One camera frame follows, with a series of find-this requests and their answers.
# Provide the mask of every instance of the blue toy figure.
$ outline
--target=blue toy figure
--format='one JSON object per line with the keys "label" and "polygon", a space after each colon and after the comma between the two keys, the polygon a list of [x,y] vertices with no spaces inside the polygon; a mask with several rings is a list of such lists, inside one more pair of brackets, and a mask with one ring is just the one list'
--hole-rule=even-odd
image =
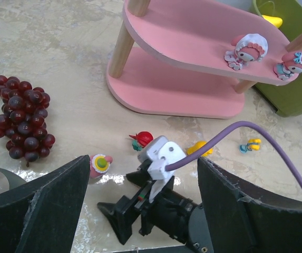
{"label": "blue toy figure", "polygon": [[241,153],[245,154],[248,151],[257,151],[260,149],[261,140],[260,139],[250,139],[247,144],[240,145]]}

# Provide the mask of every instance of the yellow toy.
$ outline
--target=yellow toy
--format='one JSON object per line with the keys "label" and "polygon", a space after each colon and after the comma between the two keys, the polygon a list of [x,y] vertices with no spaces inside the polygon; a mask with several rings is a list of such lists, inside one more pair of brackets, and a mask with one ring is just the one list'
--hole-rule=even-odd
{"label": "yellow toy", "polygon": [[[191,146],[187,150],[187,155],[190,155],[190,154],[194,153],[195,151],[197,151],[198,149],[200,149],[205,144],[207,144],[207,141],[198,141],[197,143],[194,144],[194,146]],[[210,149],[206,153],[204,153],[202,155],[202,157],[206,157],[206,156],[208,156],[209,154],[212,154],[212,153],[213,153],[213,149]]]}
{"label": "yellow toy", "polygon": [[277,28],[280,28],[283,24],[283,19],[280,17],[271,17],[267,15],[262,15],[262,17]]}
{"label": "yellow toy", "polygon": [[250,139],[247,144],[240,145],[240,151],[243,154],[247,153],[248,151],[258,151],[260,150],[260,144],[260,139]]}

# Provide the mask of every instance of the pink toy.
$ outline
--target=pink toy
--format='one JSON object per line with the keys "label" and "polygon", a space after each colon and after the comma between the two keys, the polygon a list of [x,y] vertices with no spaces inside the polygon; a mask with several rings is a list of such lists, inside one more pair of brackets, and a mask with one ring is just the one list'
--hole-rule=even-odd
{"label": "pink toy", "polygon": [[295,73],[302,73],[302,51],[286,53],[282,57],[282,63],[274,66],[273,70],[279,79],[285,81]]}
{"label": "pink toy", "polygon": [[262,61],[268,52],[267,40],[258,33],[239,35],[231,41],[231,45],[235,49],[226,51],[225,60],[234,70],[241,70],[249,62]]}
{"label": "pink toy", "polygon": [[106,174],[113,162],[111,156],[104,154],[92,155],[90,159],[90,178],[98,178]]}

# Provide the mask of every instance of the bunch of grapes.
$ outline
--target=bunch of grapes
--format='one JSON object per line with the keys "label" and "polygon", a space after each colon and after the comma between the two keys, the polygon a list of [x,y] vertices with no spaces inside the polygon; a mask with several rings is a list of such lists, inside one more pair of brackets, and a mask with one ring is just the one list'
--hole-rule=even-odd
{"label": "bunch of grapes", "polygon": [[0,97],[0,138],[10,139],[6,144],[10,157],[24,157],[27,167],[30,162],[47,157],[55,143],[45,123],[50,96],[41,87],[32,88],[27,81],[0,75]]}

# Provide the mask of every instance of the yellow figure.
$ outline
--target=yellow figure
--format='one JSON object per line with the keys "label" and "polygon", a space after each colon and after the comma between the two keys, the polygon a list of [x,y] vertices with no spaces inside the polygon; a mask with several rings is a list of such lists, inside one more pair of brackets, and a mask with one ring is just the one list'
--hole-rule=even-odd
{"label": "yellow figure", "polygon": [[[194,146],[191,146],[188,150],[187,150],[187,155],[190,155],[192,153],[194,153],[195,151],[197,151],[198,149],[201,149],[202,146],[204,146],[207,143],[207,141],[198,141],[197,143],[194,144]],[[206,153],[204,153],[202,155],[202,157],[206,157],[209,154],[213,153],[213,149],[208,150]]]}
{"label": "yellow figure", "polygon": [[247,144],[240,145],[241,153],[247,153],[248,151],[258,151],[260,150],[260,139],[250,139]]}

